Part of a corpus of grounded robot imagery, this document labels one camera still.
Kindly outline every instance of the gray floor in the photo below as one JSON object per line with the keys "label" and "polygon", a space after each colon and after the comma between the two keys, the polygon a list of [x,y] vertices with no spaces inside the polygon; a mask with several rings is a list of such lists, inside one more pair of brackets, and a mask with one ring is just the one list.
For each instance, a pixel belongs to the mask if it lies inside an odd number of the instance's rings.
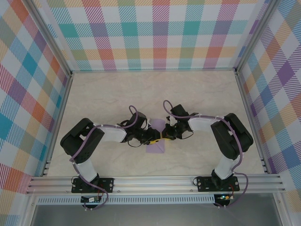
{"label": "gray floor", "polygon": [[212,204],[38,206],[32,226],[280,226],[271,194],[247,194],[237,205]]}
{"label": "gray floor", "polygon": [[[76,74],[48,176],[74,176],[75,171],[59,145],[82,118],[95,124],[116,124],[131,116],[134,105],[147,117],[165,119],[163,100],[182,104],[189,113],[225,116],[235,113],[251,132],[232,71],[134,72]],[[165,153],[146,153],[146,147],[104,142],[92,155],[102,176],[205,175],[222,154],[212,132],[196,132],[186,140],[165,141]],[[256,145],[245,154],[237,172],[263,173]]]}

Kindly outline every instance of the marble surface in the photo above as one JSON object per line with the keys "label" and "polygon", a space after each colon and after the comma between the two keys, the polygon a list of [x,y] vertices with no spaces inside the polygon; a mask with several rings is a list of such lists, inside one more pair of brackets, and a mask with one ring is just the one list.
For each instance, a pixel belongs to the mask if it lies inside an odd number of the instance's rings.
{"label": "marble surface", "polygon": [[[116,124],[129,119],[129,105],[148,118],[165,119],[168,99],[189,113],[225,116],[235,113],[251,132],[232,71],[126,72],[76,74],[63,115],[48,176],[73,176],[75,171],[59,145],[61,138],[82,118],[95,124]],[[186,140],[165,142],[165,153],[146,153],[146,146],[103,142],[92,155],[102,176],[204,175],[222,154],[212,132],[195,132]],[[237,172],[263,173],[253,144]]]}

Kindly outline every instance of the black mounting bracket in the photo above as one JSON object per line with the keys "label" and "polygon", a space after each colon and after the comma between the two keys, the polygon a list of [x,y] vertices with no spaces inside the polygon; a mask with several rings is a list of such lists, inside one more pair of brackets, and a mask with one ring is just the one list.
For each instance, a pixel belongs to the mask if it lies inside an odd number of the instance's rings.
{"label": "black mounting bracket", "polygon": [[196,177],[195,180],[198,192],[238,192],[240,190],[238,179],[235,176],[231,176],[227,183],[219,188],[212,182],[212,177]]}
{"label": "black mounting bracket", "polygon": [[[103,188],[107,193],[112,193],[114,188],[114,178],[99,178],[97,186]],[[71,193],[98,193],[99,190],[86,184],[82,179],[75,178],[72,181]]]}

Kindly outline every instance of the aluminum frame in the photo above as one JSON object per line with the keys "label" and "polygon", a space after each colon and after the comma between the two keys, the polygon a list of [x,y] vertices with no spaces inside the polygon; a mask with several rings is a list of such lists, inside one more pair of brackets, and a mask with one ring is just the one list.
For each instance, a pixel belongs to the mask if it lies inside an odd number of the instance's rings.
{"label": "aluminum frame", "polygon": [[[238,64],[238,72],[247,62],[252,50],[254,49],[258,39],[261,37],[265,27],[267,26],[269,19],[273,15],[274,11],[276,10],[278,4],[281,0],[271,0],[258,28],[256,29],[250,44],[248,45],[246,51],[244,52],[239,64]],[[64,95],[64,99],[62,102],[62,107],[55,124],[54,135],[52,137],[51,145],[48,150],[47,155],[47,162],[46,170],[43,171],[42,175],[47,174],[47,168],[50,164],[51,155],[54,150],[54,144],[57,138],[58,130],[63,118],[63,112],[66,106],[66,102],[68,99],[68,94],[71,89],[72,77],[71,70],[63,57],[60,49],[58,48],[57,44],[55,43],[49,29],[47,28],[46,24],[44,23],[43,19],[41,18],[37,8],[33,4],[32,0],[23,0],[23,3],[29,10],[30,14],[34,18],[38,28],[41,30],[43,36],[45,37],[47,43],[51,47],[52,51],[54,52],[55,56],[59,60],[59,63],[63,66],[65,72],[70,76],[68,81],[68,85],[66,88],[66,93]],[[222,68],[216,69],[215,71],[219,70],[230,70],[229,68]],[[256,145],[259,149],[261,157],[266,159],[264,152],[262,151],[261,144],[259,142],[257,136],[257,132],[254,127],[254,123],[252,121],[252,115],[247,108],[246,97],[241,87],[241,83],[239,78],[237,77],[238,87],[241,93],[241,97],[244,101],[244,105],[246,108],[246,112],[248,118],[250,120],[250,124],[252,127],[252,131],[254,134]],[[269,165],[266,165],[267,171],[270,172]],[[261,175],[248,175],[250,178],[249,188],[247,190],[248,193],[273,193],[275,197],[275,201],[278,207],[279,214],[281,216],[281,220],[284,225],[292,225],[289,215],[287,212],[287,207],[285,205],[285,188],[282,184],[281,178],[277,174],[261,174]],[[141,195],[154,195],[154,194],[162,194],[165,196],[175,194],[175,195],[199,195],[200,193],[197,192],[197,189],[194,185],[192,185],[192,179],[195,176],[169,176],[169,177],[115,177],[115,188],[114,192],[110,194],[110,196],[118,197],[121,195],[134,195],[134,194],[141,194]],[[245,188],[246,180],[242,176],[238,176],[238,181],[241,186],[241,193],[242,190]],[[38,204],[39,197],[41,195],[47,195],[49,197],[54,197],[59,195],[62,197],[70,196],[71,190],[71,177],[40,177],[40,178],[33,178],[28,189],[27,194],[27,208],[24,213],[24,218],[21,220],[21,225],[30,225],[32,221],[32,217],[35,211],[35,207]]]}
{"label": "aluminum frame", "polygon": [[[118,70],[118,72],[126,73],[126,72],[195,72],[195,71],[204,71],[204,72],[212,72],[212,71],[233,71],[231,67],[219,67],[219,68],[201,68],[201,69],[137,69],[137,70]],[[74,74],[82,74],[82,73],[115,73],[116,71],[73,71]]]}
{"label": "aluminum frame", "polygon": [[[154,195],[154,194],[222,194],[225,192],[198,192],[193,185],[194,176],[140,176],[114,177],[114,189],[110,195]],[[282,193],[285,187],[278,174],[250,174],[247,193]],[[32,178],[27,194],[70,195],[72,177]],[[246,178],[238,175],[240,191],[246,187]]]}
{"label": "aluminum frame", "polygon": [[[82,205],[81,196],[38,196],[37,205]],[[109,196],[106,205],[149,205],[149,204],[213,204],[215,198],[213,194],[182,194],[182,195],[114,195]]]}

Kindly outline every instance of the colorful checkered pattern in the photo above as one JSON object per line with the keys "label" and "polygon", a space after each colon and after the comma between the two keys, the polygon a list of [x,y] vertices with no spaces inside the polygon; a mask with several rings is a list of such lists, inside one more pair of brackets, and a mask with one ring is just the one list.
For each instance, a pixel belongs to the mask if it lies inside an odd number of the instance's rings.
{"label": "colorful checkered pattern", "polygon": [[254,31],[257,29],[257,27],[259,25],[259,22],[262,19],[263,15],[264,15],[264,13],[265,13],[268,5],[269,5],[269,2],[270,2],[270,0],[265,0],[264,1],[263,5],[262,5],[262,7],[261,7],[261,9],[259,11],[259,14],[258,14],[257,18],[256,18],[256,20],[255,20],[255,22],[254,22],[254,24],[253,24],[250,32],[248,33],[247,39],[245,40],[244,45],[243,45],[243,47],[240,50],[240,53],[238,55],[238,58],[236,59],[234,67],[237,67],[237,65],[238,65],[238,63],[239,63],[239,61],[240,61],[243,53],[245,52],[246,47],[249,45],[249,43],[250,43],[250,41],[251,41],[251,39],[253,37]]}
{"label": "colorful checkered pattern", "polygon": [[232,68],[258,0],[47,0],[58,32],[35,2],[70,67],[91,71]]}
{"label": "colorful checkered pattern", "polygon": [[21,0],[0,1],[0,226],[39,176],[67,76]]}
{"label": "colorful checkered pattern", "polygon": [[283,0],[241,75],[273,173],[301,221],[301,1]]}

